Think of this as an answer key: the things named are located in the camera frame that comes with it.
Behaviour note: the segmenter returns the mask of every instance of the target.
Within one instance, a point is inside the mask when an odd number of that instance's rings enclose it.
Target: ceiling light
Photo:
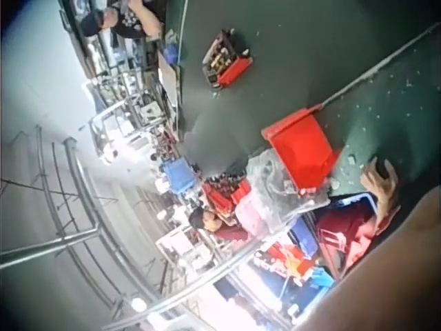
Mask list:
[[[133,298],[130,305],[135,312],[144,312],[147,309],[147,304],[141,298]]]

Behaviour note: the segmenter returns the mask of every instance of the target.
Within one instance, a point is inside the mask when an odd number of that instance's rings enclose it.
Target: stainless steel rail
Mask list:
[[[64,192],[64,187],[63,187],[63,182],[61,180],[61,175],[60,175],[60,170],[58,168],[58,161],[57,161],[57,155],[55,153],[55,144],[52,143],[52,158],[54,159],[54,165],[55,165],[55,173],[57,175],[57,180],[58,180],[58,184],[60,187],[60,191]],[[43,159],[43,155],[41,155],[41,160],[42,160],[42,164],[44,166],[44,159]],[[64,204],[66,206],[66,210],[68,211],[69,217],[70,217],[70,221],[69,223],[72,223],[72,225],[75,227],[75,230],[77,232],[79,232],[79,226],[78,223],[76,222],[74,215],[70,209],[70,205],[68,202],[68,199],[66,198],[65,195],[63,195],[63,200],[64,200]],[[64,233],[64,229],[65,226],[62,226],[61,229],[59,230],[61,224],[55,222],[55,226],[57,227],[57,231],[62,231],[62,235],[65,235]],[[110,284],[110,286],[112,286],[112,288],[115,290],[115,292],[121,296],[122,292],[119,290],[119,288],[116,286],[116,284],[113,282],[113,280],[111,280],[111,278],[109,277],[109,275],[104,271],[103,267],[101,266],[101,264],[98,262],[98,260],[96,259],[95,255],[92,253],[92,250],[90,249],[89,245],[87,243],[84,243],[84,248],[86,249],[87,253],[90,255],[90,258],[93,260],[93,262],[95,263],[96,267],[98,268],[98,270],[100,271],[100,273],[104,276],[105,280]]]
[[[94,228],[91,230],[82,231],[68,236],[57,238],[45,243],[38,243],[26,247],[14,248],[12,250],[6,250],[0,254],[1,265],[0,270],[6,269],[13,265],[23,263],[43,257],[45,255],[64,250],[70,246],[82,243],[85,240],[99,236],[99,229]]]
[[[74,180],[76,189],[79,193],[81,203],[83,204],[83,207],[85,208],[85,211],[91,222],[94,224],[99,224],[101,226],[103,234],[100,236],[100,238],[105,249],[114,258],[116,264],[120,267],[124,275],[132,282],[133,285],[138,288],[140,294],[144,296],[144,299],[147,299],[147,301],[149,301],[150,303],[155,301],[157,302],[158,300],[161,301],[156,290],[145,281],[144,276],[134,266],[134,263],[130,261],[129,257],[124,253],[118,241],[115,239],[112,230],[109,228],[107,221],[104,219],[105,213],[102,207],[99,204],[95,204],[92,195],[94,195],[96,192],[94,191],[93,186],[88,184],[88,180],[86,179],[86,176],[84,174],[83,167],[76,157],[76,141],[73,138],[68,138],[64,141],[63,144],[65,146],[65,152],[68,158],[69,169]],[[182,314],[194,315],[183,306],[178,306],[176,307],[176,309],[172,309],[176,305],[177,304],[167,306],[167,308],[164,309],[163,312],[167,311],[167,315],[169,318],[175,318]],[[203,320],[198,319],[195,316],[194,318],[198,320],[203,330],[214,331],[214,329]],[[133,322],[130,321],[127,326],[123,325],[116,328],[115,330],[122,330],[144,320],[145,317],[143,317],[142,319],[137,319]]]
[[[247,245],[243,247],[243,249],[236,255],[234,255],[230,260],[224,262],[224,264],[218,265],[213,269],[207,271],[204,275],[202,275],[199,279],[190,283],[187,287],[182,290],[174,293],[172,296],[167,297],[165,299],[157,301],[153,306],[149,307],[146,311],[136,314],[133,317],[128,317],[125,319],[121,319],[119,321],[115,321],[107,326],[105,326],[102,330],[104,331],[118,331],[123,328],[127,328],[131,325],[139,323],[145,320],[151,313],[161,313],[166,312],[174,306],[185,302],[189,299],[190,296],[195,295],[196,291],[201,289],[203,286],[207,284],[211,284],[215,281],[218,281],[226,274],[231,272],[234,268],[238,267],[244,261],[247,261],[253,253],[261,247],[262,243],[257,240],[251,240]]]
[[[204,232],[200,232],[200,235],[202,236],[204,242],[207,244],[207,246],[212,250],[214,253],[214,256],[218,261],[221,263],[225,263],[227,260],[227,257],[225,256],[224,252],[217,247],[216,243],[212,241],[209,236],[207,236]],[[228,280],[232,283],[232,285],[239,290],[239,292],[249,300],[249,302],[254,303],[261,312],[264,313],[264,315],[270,319],[273,323],[278,324],[281,328],[284,330],[288,330],[291,326],[291,324],[283,318],[279,313],[274,312],[270,310],[265,303],[261,302],[260,299],[255,295],[254,291],[249,288],[249,286],[239,277],[236,270],[232,270],[227,275]]]
[[[49,191],[49,183],[48,178],[45,173],[45,166],[44,166],[44,158],[43,158],[43,139],[41,135],[41,127],[37,128],[37,160],[39,164],[39,174],[41,177],[41,182],[43,185],[43,191],[46,199],[46,203],[48,205],[50,216],[52,217],[52,220],[55,223],[55,227],[57,229],[57,232],[59,234],[64,233],[63,224],[60,220],[60,216],[57,212],[57,208],[55,207],[54,200],[52,199],[52,195]],[[95,223],[92,224],[92,227],[96,228],[97,225]],[[101,288],[101,286],[98,284],[98,282],[95,280],[95,278],[90,274],[90,271],[86,268],[78,254],[75,252],[73,248],[70,246],[67,247],[68,253],[70,257],[72,258],[75,266],[78,268],[81,276],[85,279],[85,281],[88,283],[88,285],[91,287],[91,289],[95,292],[95,294],[100,298],[105,305],[108,307],[112,307],[112,300],[109,298],[109,296],[104,292],[104,290]]]

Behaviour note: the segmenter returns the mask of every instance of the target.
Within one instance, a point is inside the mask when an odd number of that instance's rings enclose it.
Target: white wall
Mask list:
[[[59,9],[57,1],[28,1],[2,35],[1,140],[10,143],[20,131],[31,134],[39,125],[49,141],[74,137],[95,177],[148,189],[153,182],[148,152],[136,163],[120,153],[106,166],[96,156],[89,129],[79,130],[96,112],[81,87],[86,77]]]
[[[2,146],[2,178],[26,185],[41,187],[41,180],[34,181],[39,173],[35,159],[35,137],[19,135],[13,145]],[[60,190],[50,152],[50,145],[45,143],[45,168],[51,190]],[[63,163],[63,148],[57,148],[57,160]],[[66,192],[76,193],[72,177],[66,169],[61,169],[61,180]],[[161,279],[163,264],[161,256],[154,247],[156,236],[162,235],[160,228],[155,229],[151,238],[142,228],[138,217],[130,208],[125,196],[118,193],[116,183],[95,181],[103,197],[116,197],[116,203],[103,202],[105,215],[112,228],[123,243],[123,249],[140,269],[147,273],[149,261],[157,259],[150,273],[146,275],[149,283],[158,283]],[[51,194],[55,206],[59,208],[59,216],[63,223],[70,220],[63,198],[59,194]],[[41,191],[19,188],[9,185],[0,199],[1,203],[1,249],[9,249],[40,243],[56,238],[56,228],[49,213],[44,194]],[[80,230],[91,228],[79,199],[69,198],[69,206]],[[69,225],[66,232],[73,232]],[[135,287],[123,276],[108,251],[99,239],[88,241],[91,251],[95,254],[101,267],[109,274],[123,294],[136,293]],[[84,245],[75,246],[75,250],[86,265],[93,278],[105,293],[116,300],[115,289],[105,280],[98,270]],[[6,305],[13,311],[23,327],[34,330],[98,330],[110,320],[110,310],[93,293],[73,264],[69,254],[63,252],[42,257],[27,263],[12,266],[1,274],[1,295]]]

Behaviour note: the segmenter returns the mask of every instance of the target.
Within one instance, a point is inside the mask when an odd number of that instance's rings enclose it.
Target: cable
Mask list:
[[[16,181],[10,181],[9,179],[2,178],[1,181],[6,183],[6,184],[12,184],[12,185],[15,185],[15,186],[19,186],[20,188],[30,188],[31,190],[37,190],[37,191],[44,192],[44,190],[42,188],[38,188],[38,187],[35,187],[35,186],[26,185],[26,184],[22,184],[22,183],[17,183]],[[75,194],[75,193],[67,193],[67,192],[60,192],[60,191],[53,191],[53,190],[50,190],[49,192],[50,193],[54,193],[54,194],[64,195],[65,197],[78,197],[78,195]],[[106,198],[106,197],[94,197],[94,198],[102,199],[102,200],[118,201],[117,198]]]

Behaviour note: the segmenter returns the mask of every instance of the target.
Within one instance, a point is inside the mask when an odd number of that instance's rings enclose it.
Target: black hair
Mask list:
[[[104,11],[96,9],[87,14],[80,22],[81,30],[85,37],[98,34],[103,27]]]
[[[188,216],[188,221],[190,225],[195,229],[204,228],[204,208],[198,206],[194,208],[190,216]]]

